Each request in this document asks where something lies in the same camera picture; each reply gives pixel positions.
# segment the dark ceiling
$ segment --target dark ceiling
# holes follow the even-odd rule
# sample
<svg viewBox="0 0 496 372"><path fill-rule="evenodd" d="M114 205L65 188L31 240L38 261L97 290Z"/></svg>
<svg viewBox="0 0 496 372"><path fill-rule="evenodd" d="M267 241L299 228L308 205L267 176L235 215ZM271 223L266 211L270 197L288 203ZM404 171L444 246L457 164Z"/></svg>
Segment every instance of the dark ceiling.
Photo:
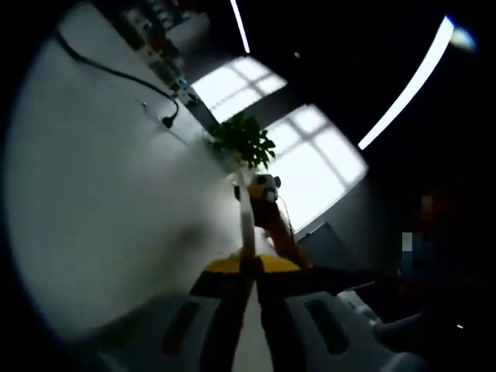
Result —
<svg viewBox="0 0 496 372"><path fill-rule="evenodd" d="M230 2L214 3L207 10L218 44L244 53ZM250 54L286 78L306 102L315 103L354 144L410 81L445 15L468 29L477 42L482 36L475 5L393 9L237 3ZM363 151L373 173L396 179L396 186L412 183L413 194L430 188L437 182L434 178L454 177L453 162L462 161L460 141L477 134L479 127L480 55L481 49L471 53L448 46L425 86Z"/></svg>

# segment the power cord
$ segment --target power cord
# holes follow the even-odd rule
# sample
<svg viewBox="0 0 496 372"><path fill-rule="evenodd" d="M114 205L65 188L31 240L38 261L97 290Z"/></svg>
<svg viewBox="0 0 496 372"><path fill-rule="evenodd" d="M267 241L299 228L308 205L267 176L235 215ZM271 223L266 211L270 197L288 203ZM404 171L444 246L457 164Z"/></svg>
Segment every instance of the power cord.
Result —
<svg viewBox="0 0 496 372"><path fill-rule="evenodd" d="M118 76L120 78L128 79L128 80L134 81L134 82L136 82L138 84L144 85L145 87L147 87L147 88L155 91L159 95L163 95L165 98L167 98L170 101L172 101L172 103L174 103L174 105L176 106L175 113L172 116L166 116L166 117L164 117L161 120L162 124L164 124L168 129L170 129L172 127L172 125L174 124L174 120L176 119L176 116L179 113L179 105L177 104L177 102L168 93L166 93L165 91L159 89L155 85L150 84L147 81L141 80L138 77L134 77L132 75L125 74L125 73L120 72L120 71L117 71L117 70L113 70L110 67L107 67L107 66L105 66L103 64L100 64L99 62L96 62L95 60L91 60L91 59L89 59L89 58L87 58L85 56L80 55L76 50L74 50L67 43L67 41L64 39L64 37L62 36L62 34L60 33L60 31L56 31L55 32L55 36L56 36L57 41L60 44L60 46L66 51L67 54L69 54L69 56L71 56L77 62L80 62L82 64L87 64L88 66L92 66L94 68L98 68L99 70L105 71L105 72L107 72L109 74Z"/></svg>

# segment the green plant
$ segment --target green plant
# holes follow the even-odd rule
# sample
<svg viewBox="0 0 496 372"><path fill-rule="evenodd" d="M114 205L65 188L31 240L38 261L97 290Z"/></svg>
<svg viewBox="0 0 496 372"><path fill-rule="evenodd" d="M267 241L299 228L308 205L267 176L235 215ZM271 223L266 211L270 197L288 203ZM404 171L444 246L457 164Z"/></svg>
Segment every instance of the green plant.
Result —
<svg viewBox="0 0 496 372"><path fill-rule="evenodd" d="M276 145L267 138L267 131L261 130L257 120L244 112L214 127L210 134L214 138L214 150L235 151L237 160L250 169L261 164L267 168L270 157L275 157L272 149Z"/></svg>

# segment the ceiling light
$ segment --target ceiling light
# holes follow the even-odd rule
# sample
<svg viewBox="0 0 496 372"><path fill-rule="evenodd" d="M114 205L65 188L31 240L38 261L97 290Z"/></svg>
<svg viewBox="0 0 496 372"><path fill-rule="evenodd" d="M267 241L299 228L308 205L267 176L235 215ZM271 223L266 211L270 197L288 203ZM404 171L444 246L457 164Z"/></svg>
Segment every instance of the ceiling light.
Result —
<svg viewBox="0 0 496 372"><path fill-rule="evenodd" d="M385 130L389 124L399 115L401 110L412 100L417 91L424 85L429 78L429 75L434 71L434 68L441 60L444 51L450 43L453 35L454 25L448 17L444 17L441 26L437 30L434 41L427 51L424 60L420 63L418 70L413 75L410 82L407 84L403 92L396 98L396 101L386 111L384 116L370 130L369 133L358 143L358 147L363 150L372 143Z"/></svg>
<svg viewBox="0 0 496 372"><path fill-rule="evenodd" d="M236 0L231 0L232 11L236 17L236 23L238 24L239 33L241 34L241 40L243 41L243 46L245 47L245 52L250 52L250 47L248 46L248 40L246 39L245 29L243 27L243 21L241 20L241 15L239 13L238 5Z"/></svg>

